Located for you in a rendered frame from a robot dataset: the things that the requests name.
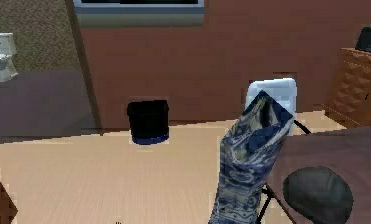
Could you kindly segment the brown wooden chest of drawers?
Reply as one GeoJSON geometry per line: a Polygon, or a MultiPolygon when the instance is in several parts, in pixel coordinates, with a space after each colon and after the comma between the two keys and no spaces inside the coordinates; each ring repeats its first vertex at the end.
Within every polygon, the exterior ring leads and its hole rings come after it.
{"type": "Polygon", "coordinates": [[[346,128],[371,126],[371,53],[341,48],[325,115],[346,128]]]}

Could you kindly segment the black waste bin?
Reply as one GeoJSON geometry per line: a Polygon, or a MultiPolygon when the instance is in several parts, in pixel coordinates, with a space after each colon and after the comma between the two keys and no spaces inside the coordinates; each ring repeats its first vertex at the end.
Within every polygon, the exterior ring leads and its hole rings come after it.
{"type": "Polygon", "coordinates": [[[130,102],[127,106],[132,141],[158,144],[169,138],[169,106],[166,100],[130,102]]]}

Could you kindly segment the white chair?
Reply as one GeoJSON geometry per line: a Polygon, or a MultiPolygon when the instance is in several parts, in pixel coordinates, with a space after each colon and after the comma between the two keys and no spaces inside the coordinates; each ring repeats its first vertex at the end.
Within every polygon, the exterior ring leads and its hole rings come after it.
{"type": "MultiPolygon", "coordinates": [[[[247,90],[244,109],[246,109],[251,104],[251,102],[260,91],[267,92],[269,96],[276,100],[288,112],[290,112],[292,115],[296,115],[297,85],[296,81],[293,78],[278,78],[273,80],[252,82],[247,90]]],[[[306,128],[297,120],[294,121],[294,124],[299,127],[305,134],[311,133],[308,128],[306,128]]],[[[266,195],[266,200],[259,212],[257,224],[261,224],[261,221],[265,215],[268,205],[271,202],[271,199],[275,198],[274,194],[267,187],[266,184],[262,189],[262,195],[266,195]]]]}

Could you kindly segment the brown dining table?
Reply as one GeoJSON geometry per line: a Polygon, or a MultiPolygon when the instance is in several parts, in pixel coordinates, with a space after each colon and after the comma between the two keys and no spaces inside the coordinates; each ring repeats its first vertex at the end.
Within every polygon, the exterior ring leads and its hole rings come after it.
{"type": "Polygon", "coordinates": [[[371,126],[290,136],[286,139],[267,185],[293,224],[313,224],[283,197],[283,181],[303,167],[328,167],[350,186],[354,204],[346,224],[371,224],[371,126]]]}

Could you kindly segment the black laptop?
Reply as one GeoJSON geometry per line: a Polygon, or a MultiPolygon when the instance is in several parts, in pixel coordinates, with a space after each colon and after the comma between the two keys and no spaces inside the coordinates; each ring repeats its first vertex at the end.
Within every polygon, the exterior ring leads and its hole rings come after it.
{"type": "Polygon", "coordinates": [[[371,27],[364,27],[361,30],[355,49],[371,53],[371,27]]]}

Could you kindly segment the blue patterned cloth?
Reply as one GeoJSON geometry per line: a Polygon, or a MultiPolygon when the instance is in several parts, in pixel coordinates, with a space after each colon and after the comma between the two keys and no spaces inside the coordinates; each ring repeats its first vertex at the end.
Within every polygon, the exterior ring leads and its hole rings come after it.
{"type": "Polygon", "coordinates": [[[259,92],[220,143],[217,192],[208,224],[257,224],[262,189],[294,116],[259,92]]]}

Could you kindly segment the grey framed window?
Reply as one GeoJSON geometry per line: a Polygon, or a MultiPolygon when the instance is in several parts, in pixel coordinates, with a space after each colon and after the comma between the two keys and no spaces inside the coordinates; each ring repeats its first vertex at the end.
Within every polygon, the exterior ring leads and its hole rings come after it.
{"type": "Polygon", "coordinates": [[[86,28],[200,26],[205,0],[73,0],[86,28]]]}

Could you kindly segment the brown wooden furniture corner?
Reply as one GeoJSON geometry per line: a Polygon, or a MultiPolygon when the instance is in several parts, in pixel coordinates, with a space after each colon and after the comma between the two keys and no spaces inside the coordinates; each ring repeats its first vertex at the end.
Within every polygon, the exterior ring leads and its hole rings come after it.
{"type": "Polygon", "coordinates": [[[12,224],[18,209],[0,181],[0,224],[12,224]]]}

